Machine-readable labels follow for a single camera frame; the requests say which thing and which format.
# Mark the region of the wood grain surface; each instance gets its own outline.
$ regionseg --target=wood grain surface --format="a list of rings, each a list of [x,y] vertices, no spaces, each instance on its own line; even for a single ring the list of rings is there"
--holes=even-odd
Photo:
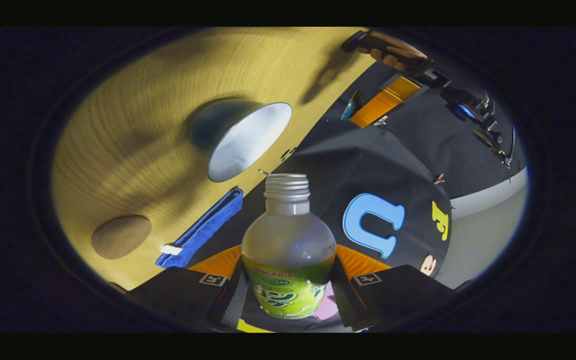
[[[233,187],[249,193],[281,155],[374,60],[340,45],[357,27],[212,28],[180,38],[110,75],[70,118],[52,167],[52,196],[74,249],[102,278],[132,290],[163,269],[174,242]],[[283,134],[253,166],[226,182],[187,137],[190,115],[206,102],[244,98],[292,106]],[[103,223],[150,220],[149,237],[119,259],[92,247]]]

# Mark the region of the yellow object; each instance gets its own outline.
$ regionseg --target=yellow object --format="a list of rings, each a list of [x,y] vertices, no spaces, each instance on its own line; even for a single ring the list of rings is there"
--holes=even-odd
[[[378,93],[377,96],[371,98],[366,105],[350,117],[350,121],[363,129],[397,107],[397,105],[402,104],[419,89],[421,89],[419,85],[406,77],[400,76]]]
[[[444,242],[448,239],[448,214],[444,214],[436,202],[432,202],[432,219],[437,221],[437,230],[441,232],[441,240]]]
[[[264,330],[257,326],[249,325],[246,321],[239,319],[239,324],[237,325],[237,330],[243,331],[244,333],[274,333],[274,331]]]

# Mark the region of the yellow letter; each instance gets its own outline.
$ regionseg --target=yellow letter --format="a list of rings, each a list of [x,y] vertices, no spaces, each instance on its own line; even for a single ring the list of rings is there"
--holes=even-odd
[[[437,230],[442,233],[441,239],[446,241],[448,239],[448,215],[444,214],[436,202],[432,202],[432,219],[437,221]]]

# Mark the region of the green bottle label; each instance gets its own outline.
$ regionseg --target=green bottle label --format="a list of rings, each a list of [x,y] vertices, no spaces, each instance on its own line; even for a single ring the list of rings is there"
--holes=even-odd
[[[320,307],[335,256],[305,268],[271,268],[243,259],[261,308],[276,318],[302,319]]]

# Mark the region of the finger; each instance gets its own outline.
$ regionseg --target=finger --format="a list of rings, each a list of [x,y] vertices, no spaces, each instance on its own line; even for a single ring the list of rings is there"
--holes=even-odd
[[[391,43],[392,45],[394,45],[398,48],[401,48],[403,50],[414,50],[414,47],[405,43],[404,41],[401,41],[400,39],[394,38],[394,37],[386,35],[386,34],[382,34],[381,32],[373,31],[370,33],[370,35],[377,38],[377,39],[382,39],[383,41],[386,41],[387,43]]]
[[[406,71],[406,65],[404,65],[404,63],[398,62],[395,63],[393,68],[397,69],[398,71]]]
[[[378,62],[382,61],[382,51],[379,50],[379,48],[373,48],[370,50],[370,56]]]
[[[393,55],[386,55],[386,57],[383,59],[383,63],[391,68],[394,68],[395,64],[397,64],[397,61],[397,57],[394,57]]]
[[[428,57],[421,51],[419,50],[403,50],[401,48],[398,47],[393,47],[393,46],[388,46],[386,47],[386,49],[392,53],[395,53],[397,55],[402,55],[402,57],[408,58],[408,59],[419,59],[419,58],[423,58],[423,59],[427,59]]]

